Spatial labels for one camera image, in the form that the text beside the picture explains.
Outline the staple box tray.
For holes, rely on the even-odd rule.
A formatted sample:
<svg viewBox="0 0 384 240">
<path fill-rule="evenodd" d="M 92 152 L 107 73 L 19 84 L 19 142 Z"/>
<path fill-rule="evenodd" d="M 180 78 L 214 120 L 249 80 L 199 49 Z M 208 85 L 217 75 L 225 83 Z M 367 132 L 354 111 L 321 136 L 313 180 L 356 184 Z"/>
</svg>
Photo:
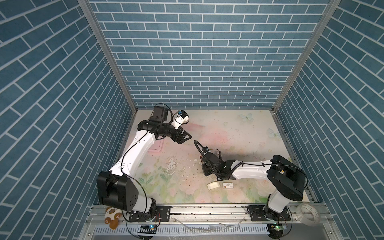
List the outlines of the staple box tray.
<svg viewBox="0 0 384 240">
<path fill-rule="evenodd" d="M 207 184 L 208 190 L 214 190 L 214 189 L 217 189 L 217 188 L 220 188 L 220 187 L 221 187 L 221 185 L 220 185 L 220 183 L 218 181 L 215 181 L 215 182 Z"/>
</svg>

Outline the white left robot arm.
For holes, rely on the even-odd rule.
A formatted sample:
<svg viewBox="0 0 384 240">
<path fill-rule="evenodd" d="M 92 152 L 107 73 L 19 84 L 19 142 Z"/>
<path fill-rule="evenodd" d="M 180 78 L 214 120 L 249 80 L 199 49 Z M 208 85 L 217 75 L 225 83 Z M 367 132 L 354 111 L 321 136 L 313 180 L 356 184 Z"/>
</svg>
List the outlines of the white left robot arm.
<svg viewBox="0 0 384 240">
<path fill-rule="evenodd" d="M 97 177 L 99 202 L 102 205 L 138 213 L 143 221 L 156 215 L 156 201 L 149 198 L 142 184 L 134 178 L 135 172 L 151 146 L 160 139 L 170 138 L 178 144 L 190 140 L 192 136 L 182 125 L 190 117 L 180 110 L 173 114 L 166 104 L 156 104 L 148 120 L 138 123 L 134 140 L 122 157 L 107 171 Z"/>
</svg>

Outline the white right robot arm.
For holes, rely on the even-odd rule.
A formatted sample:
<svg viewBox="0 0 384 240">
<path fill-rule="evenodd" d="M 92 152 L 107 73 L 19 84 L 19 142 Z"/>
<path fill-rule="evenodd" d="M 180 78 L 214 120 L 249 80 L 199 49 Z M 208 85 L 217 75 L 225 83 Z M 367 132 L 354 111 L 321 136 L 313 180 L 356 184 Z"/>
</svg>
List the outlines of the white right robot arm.
<svg viewBox="0 0 384 240">
<path fill-rule="evenodd" d="M 271 183 L 275 190 L 263 207 L 264 217 L 277 221 L 286 212 L 291 202 L 301 202 L 308 177 L 304 170 L 280 155 L 262 162 L 224 161 L 206 149 L 201 152 L 202 169 L 205 176 L 215 175 L 218 181 L 256 179 Z"/>
</svg>

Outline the white staple box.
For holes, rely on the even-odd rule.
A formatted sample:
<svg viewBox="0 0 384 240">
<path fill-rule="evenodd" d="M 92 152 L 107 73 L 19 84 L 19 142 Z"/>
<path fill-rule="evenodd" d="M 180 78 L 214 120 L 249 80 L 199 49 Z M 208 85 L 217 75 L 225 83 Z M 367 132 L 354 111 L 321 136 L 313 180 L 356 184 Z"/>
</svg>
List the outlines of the white staple box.
<svg viewBox="0 0 384 240">
<path fill-rule="evenodd" d="M 233 183 L 223 183 L 223 189 L 231 190 L 233 188 L 234 188 L 234 184 Z"/>
</svg>

